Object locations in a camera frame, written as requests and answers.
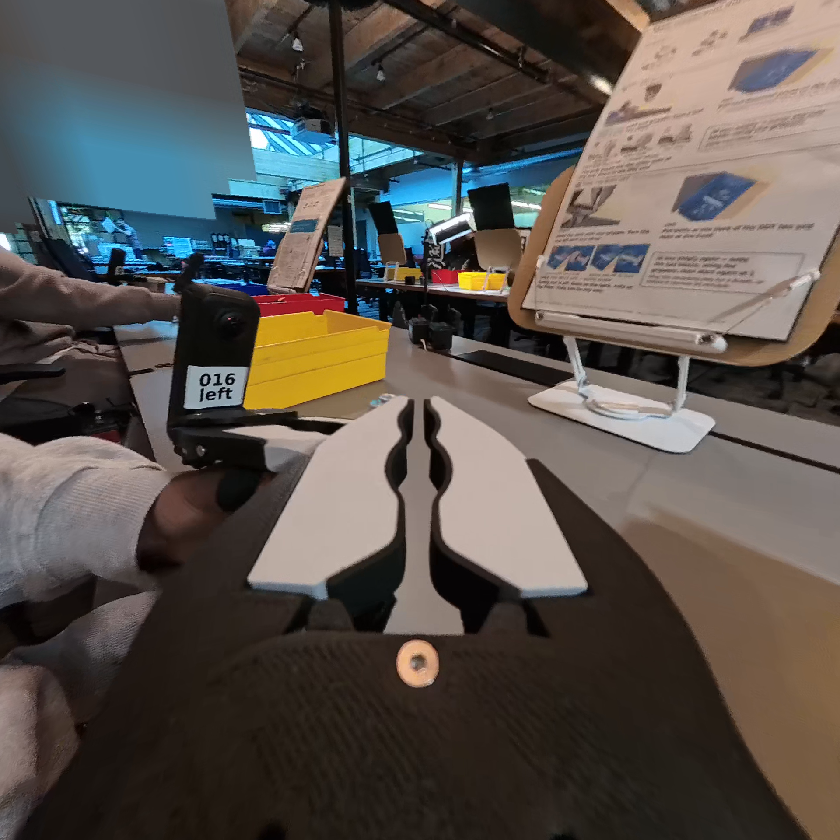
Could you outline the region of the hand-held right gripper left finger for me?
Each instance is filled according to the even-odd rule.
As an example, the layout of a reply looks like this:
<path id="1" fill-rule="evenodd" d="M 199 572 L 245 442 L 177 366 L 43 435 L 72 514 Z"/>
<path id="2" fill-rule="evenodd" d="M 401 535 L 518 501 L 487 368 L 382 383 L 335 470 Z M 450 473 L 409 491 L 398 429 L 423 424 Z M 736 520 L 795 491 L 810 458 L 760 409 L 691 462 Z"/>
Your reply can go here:
<path id="1" fill-rule="evenodd" d="M 387 599 L 405 570 L 400 485 L 414 402 L 399 395 L 327 436 L 248 574 L 254 590 Z"/>

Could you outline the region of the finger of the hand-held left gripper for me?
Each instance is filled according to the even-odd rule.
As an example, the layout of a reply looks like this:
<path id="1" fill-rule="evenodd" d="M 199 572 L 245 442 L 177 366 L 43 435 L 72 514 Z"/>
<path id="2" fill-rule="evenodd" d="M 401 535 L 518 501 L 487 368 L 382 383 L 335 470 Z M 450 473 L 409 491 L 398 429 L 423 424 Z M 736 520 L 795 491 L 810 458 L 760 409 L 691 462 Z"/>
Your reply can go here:
<path id="1" fill-rule="evenodd" d="M 246 436 L 263 443 L 265 470 L 278 473 L 293 455 L 311 457 L 326 437 L 345 424 L 345 420 L 294 420 L 247 427 Z"/>

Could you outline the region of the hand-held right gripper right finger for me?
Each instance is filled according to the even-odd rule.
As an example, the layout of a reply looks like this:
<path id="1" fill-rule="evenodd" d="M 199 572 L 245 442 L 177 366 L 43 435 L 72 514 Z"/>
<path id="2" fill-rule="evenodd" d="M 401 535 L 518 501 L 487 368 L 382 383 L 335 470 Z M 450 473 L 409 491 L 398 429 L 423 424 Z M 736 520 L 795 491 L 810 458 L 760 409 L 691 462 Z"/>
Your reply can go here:
<path id="1" fill-rule="evenodd" d="M 584 594 L 588 584 L 525 455 L 440 396 L 424 405 L 437 545 L 505 594 Z"/>

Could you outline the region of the person's left forearm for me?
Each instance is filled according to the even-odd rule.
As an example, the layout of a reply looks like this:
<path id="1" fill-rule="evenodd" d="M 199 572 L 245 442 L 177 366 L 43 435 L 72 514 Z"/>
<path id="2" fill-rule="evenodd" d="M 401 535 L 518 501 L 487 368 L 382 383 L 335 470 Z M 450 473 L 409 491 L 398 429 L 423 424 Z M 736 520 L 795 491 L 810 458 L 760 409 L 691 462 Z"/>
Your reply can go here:
<path id="1" fill-rule="evenodd" d="M 1 436 L 1 606 L 43 602 L 83 579 L 155 587 L 140 532 L 173 474 L 95 437 L 31 445 Z"/>

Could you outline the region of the grey desk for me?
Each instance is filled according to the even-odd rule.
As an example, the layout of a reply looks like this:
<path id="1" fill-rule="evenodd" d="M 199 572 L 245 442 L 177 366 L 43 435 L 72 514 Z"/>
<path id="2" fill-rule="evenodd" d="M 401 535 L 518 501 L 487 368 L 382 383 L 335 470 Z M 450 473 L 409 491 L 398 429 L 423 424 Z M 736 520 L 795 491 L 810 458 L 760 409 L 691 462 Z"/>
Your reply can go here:
<path id="1" fill-rule="evenodd" d="M 745 742 L 812 838 L 838 838 L 838 428 L 692 394 L 712 434 L 671 455 L 529 404 L 543 384 L 391 332 L 386 378 L 297 406 L 357 417 L 441 396 L 543 462 L 659 578 Z"/>

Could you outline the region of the person's left hand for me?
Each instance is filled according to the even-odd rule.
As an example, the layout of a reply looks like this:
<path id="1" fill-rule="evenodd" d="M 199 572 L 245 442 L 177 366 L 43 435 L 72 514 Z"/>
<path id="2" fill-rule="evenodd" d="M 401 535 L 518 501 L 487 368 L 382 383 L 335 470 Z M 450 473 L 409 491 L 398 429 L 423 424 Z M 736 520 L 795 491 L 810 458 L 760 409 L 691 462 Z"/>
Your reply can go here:
<path id="1" fill-rule="evenodd" d="M 156 574 L 184 564 L 215 529 L 276 476 L 225 468 L 175 476 L 145 516 L 136 549 L 140 570 Z"/>

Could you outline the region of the cardboard backed document stand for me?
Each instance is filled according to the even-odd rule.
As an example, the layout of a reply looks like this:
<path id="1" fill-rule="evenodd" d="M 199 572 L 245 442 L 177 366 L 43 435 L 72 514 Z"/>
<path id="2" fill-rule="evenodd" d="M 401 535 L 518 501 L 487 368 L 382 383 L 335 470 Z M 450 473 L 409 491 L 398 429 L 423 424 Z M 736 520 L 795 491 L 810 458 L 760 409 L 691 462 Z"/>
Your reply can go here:
<path id="1" fill-rule="evenodd" d="M 307 293 L 333 210 L 349 187 L 346 176 L 302 189 L 269 272 L 270 294 Z"/>

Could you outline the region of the black office chair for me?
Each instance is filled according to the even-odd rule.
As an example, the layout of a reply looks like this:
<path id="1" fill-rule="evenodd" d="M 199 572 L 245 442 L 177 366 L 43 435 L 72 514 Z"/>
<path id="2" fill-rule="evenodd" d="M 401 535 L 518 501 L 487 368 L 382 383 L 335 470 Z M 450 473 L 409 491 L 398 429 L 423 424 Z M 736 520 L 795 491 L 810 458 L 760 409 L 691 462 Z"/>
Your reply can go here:
<path id="1" fill-rule="evenodd" d="M 13 386 L 24 382 L 48 382 L 66 375 L 63 364 L 43 361 L 33 364 L 3 364 L 1 366 L 2 398 L 12 395 Z M 51 440 L 71 437 L 92 437 L 122 445 L 132 420 L 140 417 L 133 401 L 112 403 L 98 408 L 92 402 L 63 406 L 48 416 L 38 415 L 23 422 L 2 420 L 1 431 L 28 444 L 40 445 Z"/>

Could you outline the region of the black charger dock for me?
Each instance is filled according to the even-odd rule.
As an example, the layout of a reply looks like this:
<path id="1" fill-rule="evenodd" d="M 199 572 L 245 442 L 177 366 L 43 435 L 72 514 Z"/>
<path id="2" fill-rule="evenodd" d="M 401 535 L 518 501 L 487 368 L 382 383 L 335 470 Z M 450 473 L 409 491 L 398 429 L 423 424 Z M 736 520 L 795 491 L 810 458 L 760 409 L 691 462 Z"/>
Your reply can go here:
<path id="1" fill-rule="evenodd" d="M 439 317 L 438 308 L 425 304 L 419 314 L 407 322 L 407 334 L 411 344 L 425 351 L 449 353 L 453 347 L 455 329 Z"/>

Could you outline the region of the wooden document stand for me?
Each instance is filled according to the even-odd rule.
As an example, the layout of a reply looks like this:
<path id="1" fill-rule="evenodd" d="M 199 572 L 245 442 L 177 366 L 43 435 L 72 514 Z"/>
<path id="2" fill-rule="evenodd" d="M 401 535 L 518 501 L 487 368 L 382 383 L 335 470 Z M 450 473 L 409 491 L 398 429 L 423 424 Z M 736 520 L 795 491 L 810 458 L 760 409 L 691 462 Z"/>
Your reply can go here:
<path id="1" fill-rule="evenodd" d="M 383 279 L 399 281 L 400 270 L 405 268 L 407 264 L 403 238 L 399 233 L 378 234 L 377 244 L 381 262 L 384 266 Z"/>
<path id="2" fill-rule="evenodd" d="M 490 291 L 490 277 L 502 275 L 499 292 L 506 291 L 522 257 L 522 241 L 514 228 L 478 229 L 474 233 L 479 268 L 485 272 L 483 291 Z"/>

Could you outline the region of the black steel column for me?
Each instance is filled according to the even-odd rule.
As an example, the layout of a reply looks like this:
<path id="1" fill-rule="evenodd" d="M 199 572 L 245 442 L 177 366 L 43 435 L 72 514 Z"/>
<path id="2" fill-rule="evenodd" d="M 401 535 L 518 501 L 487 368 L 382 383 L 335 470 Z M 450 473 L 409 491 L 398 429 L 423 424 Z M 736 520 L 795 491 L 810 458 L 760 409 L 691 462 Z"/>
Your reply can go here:
<path id="1" fill-rule="evenodd" d="M 339 174 L 344 179 L 340 199 L 342 212 L 344 291 L 348 312 L 357 314 L 355 243 L 356 233 L 351 201 L 351 168 L 349 147 L 349 113 L 343 47 L 343 16 L 340 1 L 328 1 L 330 48 L 332 61 L 332 89 L 335 125 L 338 137 Z"/>

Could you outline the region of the LED light bar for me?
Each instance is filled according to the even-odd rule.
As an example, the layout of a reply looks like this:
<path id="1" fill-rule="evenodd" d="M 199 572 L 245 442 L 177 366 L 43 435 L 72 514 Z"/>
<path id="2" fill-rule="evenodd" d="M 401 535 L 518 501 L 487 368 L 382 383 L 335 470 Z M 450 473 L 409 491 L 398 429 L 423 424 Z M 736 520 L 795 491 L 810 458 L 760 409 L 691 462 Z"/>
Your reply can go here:
<path id="1" fill-rule="evenodd" d="M 474 233 L 471 212 L 461 213 L 442 222 L 433 224 L 426 231 L 424 242 L 440 246 Z"/>

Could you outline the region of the person's torso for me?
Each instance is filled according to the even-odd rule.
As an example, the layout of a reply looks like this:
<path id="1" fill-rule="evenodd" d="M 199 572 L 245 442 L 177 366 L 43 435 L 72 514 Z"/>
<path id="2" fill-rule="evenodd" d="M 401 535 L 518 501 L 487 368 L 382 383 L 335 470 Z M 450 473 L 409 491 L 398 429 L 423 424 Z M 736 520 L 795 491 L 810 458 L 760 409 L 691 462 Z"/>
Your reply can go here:
<path id="1" fill-rule="evenodd" d="M 16 838 L 74 757 L 158 599 L 142 592 L 100 605 L 1 667 L 1 838 Z"/>

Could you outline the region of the printed instruction sheet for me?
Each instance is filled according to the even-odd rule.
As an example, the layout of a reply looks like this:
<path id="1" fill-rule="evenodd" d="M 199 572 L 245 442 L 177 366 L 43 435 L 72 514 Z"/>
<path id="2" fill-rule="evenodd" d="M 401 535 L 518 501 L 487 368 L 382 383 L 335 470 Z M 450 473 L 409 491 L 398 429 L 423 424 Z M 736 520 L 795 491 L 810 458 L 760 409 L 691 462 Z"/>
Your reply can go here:
<path id="1" fill-rule="evenodd" d="M 789 338 L 838 230 L 839 4 L 652 21 L 554 222 L 538 312 Z"/>

